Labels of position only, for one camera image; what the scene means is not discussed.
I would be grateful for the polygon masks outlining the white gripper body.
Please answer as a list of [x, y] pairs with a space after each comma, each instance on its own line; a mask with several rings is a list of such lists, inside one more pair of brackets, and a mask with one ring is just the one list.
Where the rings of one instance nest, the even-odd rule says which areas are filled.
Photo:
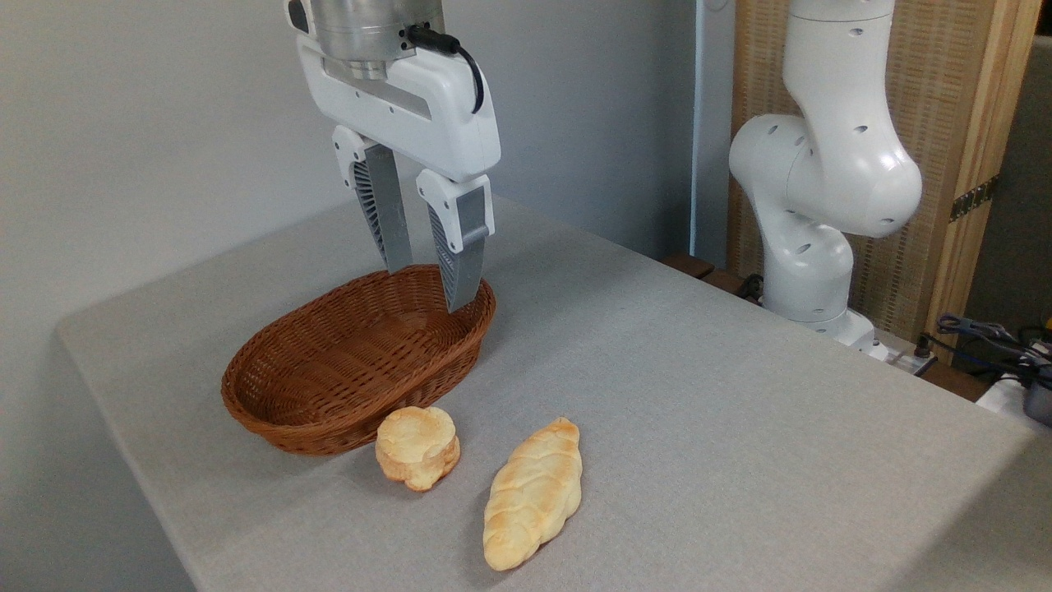
[[360, 80], [304, 35], [297, 46], [320, 113], [425, 168], [463, 183], [502, 157], [490, 94], [474, 113], [476, 78], [461, 57], [427, 49], [394, 60], [384, 80]]

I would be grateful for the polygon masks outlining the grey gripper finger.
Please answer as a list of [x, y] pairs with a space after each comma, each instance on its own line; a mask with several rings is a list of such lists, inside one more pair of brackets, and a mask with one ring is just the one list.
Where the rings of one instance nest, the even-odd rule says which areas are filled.
[[353, 190], [387, 272], [413, 264], [394, 152], [337, 125], [332, 146], [344, 184]]
[[416, 184], [428, 204], [446, 306], [454, 313], [477, 295], [485, 242], [495, 233], [490, 179], [484, 173], [456, 183], [424, 169]]

